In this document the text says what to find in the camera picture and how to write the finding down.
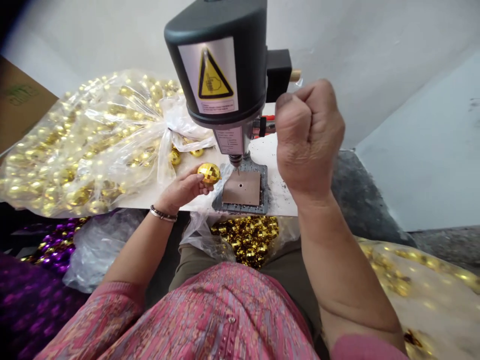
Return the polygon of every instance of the bracelet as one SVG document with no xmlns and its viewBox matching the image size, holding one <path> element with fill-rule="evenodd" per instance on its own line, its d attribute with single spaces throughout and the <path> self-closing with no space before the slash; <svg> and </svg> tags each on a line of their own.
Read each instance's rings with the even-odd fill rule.
<svg viewBox="0 0 480 360">
<path fill-rule="evenodd" d="M 157 218 L 166 220 L 171 223 L 177 222 L 177 215 L 168 215 L 166 213 L 158 211 L 153 205 L 150 206 L 150 214 L 155 215 Z"/>
</svg>

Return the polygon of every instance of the fist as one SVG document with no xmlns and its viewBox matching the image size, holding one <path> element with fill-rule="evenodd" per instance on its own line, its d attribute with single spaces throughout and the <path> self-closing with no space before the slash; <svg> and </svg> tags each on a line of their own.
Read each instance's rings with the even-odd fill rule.
<svg viewBox="0 0 480 360">
<path fill-rule="evenodd" d="M 332 84 L 322 79 L 294 94 L 281 95 L 275 127 L 278 171 L 296 204 L 322 202 L 330 194 L 345 134 Z"/>
</svg>

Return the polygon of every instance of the plastic bag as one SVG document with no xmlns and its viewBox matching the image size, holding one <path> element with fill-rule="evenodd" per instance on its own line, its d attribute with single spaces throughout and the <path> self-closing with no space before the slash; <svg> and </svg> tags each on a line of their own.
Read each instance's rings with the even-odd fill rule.
<svg viewBox="0 0 480 360">
<path fill-rule="evenodd" d="M 240 217 L 239 215 L 225 215 L 218 212 L 204 213 L 192 211 L 190 213 L 190 223 L 183 232 L 180 247 L 190 244 L 219 261 L 236 262 L 236 256 L 230 244 L 223 240 L 221 236 L 213 235 L 210 227 L 213 224 Z M 277 216 L 276 218 L 278 222 L 278 236 L 268 245 L 265 261 L 275 256 L 286 243 L 296 241 L 300 237 L 300 225 L 297 217 Z"/>
<path fill-rule="evenodd" d="M 121 209 L 90 219 L 73 237 L 76 249 L 63 283 L 92 293 L 144 218 L 142 210 Z"/>
<path fill-rule="evenodd" d="M 478 358 L 478 276 L 412 247 L 365 239 L 359 244 L 404 332 L 415 339 L 405 344 L 410 359 Z"/>
<path fill-rule="evenodd" d="M 102 214 L 155 178 L 175 80 L 114 72 L 66 93 L 9 152 L 0 198 L 53 218 Z"/>
<path fill-rule="evenodd" d="M 223 158 L 220 152 L 213 147 L 216 144 L 214 133 L 195 124 L 187 110 L 184 96 L 176 96 L 161 100 L 161 107 L 167 126 L 163 133 L 158 153 L 157 181 L 163 187 L 168 186 L 177 174 L 188 171 L 195 165 L 200 165 L 202 158 L 214 164 L 221 164 Z M 179 151 L 180 163 L 173 166 L 169 161 L 172 146 Z M 199 150 L 199 158 L 190 154 Z"/>
</svg>

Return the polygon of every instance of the pink patterned shirt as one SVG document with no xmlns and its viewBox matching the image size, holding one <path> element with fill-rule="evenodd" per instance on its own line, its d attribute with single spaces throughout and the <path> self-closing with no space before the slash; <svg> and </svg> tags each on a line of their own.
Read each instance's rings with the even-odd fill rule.
<svg viewBox="0 0 480 360">
<path fill-rule="evenodd" d="M 99 286 L 36 359 L 317 359 L 300 312 L 274 279 L 223 262 L 189 279 L 143 313 L 134 285 Z M 332 359 L 407 359 L 359 335 Z"/>
</svg>

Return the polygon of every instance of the white table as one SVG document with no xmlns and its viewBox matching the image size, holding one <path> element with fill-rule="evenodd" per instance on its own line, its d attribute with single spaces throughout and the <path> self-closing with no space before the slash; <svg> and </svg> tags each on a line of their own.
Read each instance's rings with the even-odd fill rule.
<svg viewBox="0 0 480 360">
<path fill-rule="evenodd" d="M 263 109 L 264 115 L 272 115 L 275 113 L 275 104 L 266 104 Z M 280 177 L 277 168 L 277 135 L 271 134 L 266 137 L 252 140 L 249 146 L 251 159 L 268 167 L 268 185 L 270 187 L 270 205 L 268 215 L 275 216 L 297 216 L 297 206 L 295 205 L 292 195 L 287 186 Z M 201 160 L 203 163 L 214 163 L 220 165 L 228 163 L 227 155 L 221 154 L 218 150 L 206 152 L 200 159 L 193 156 L 185 157 L 193 166 L 195 162 Z M 129 196 L 118 203 L 122 208 L 148 209 L 155 199 L 162 193 L 163 186 L 158 183 L 152 183 L 146 186 L 139 194 Z M 180 208 L 184 211 L 198 211 L 213 213 L 212 201 L 215 193 L 208 196 L 198 196 L 192 202 Z"/>
</svg>

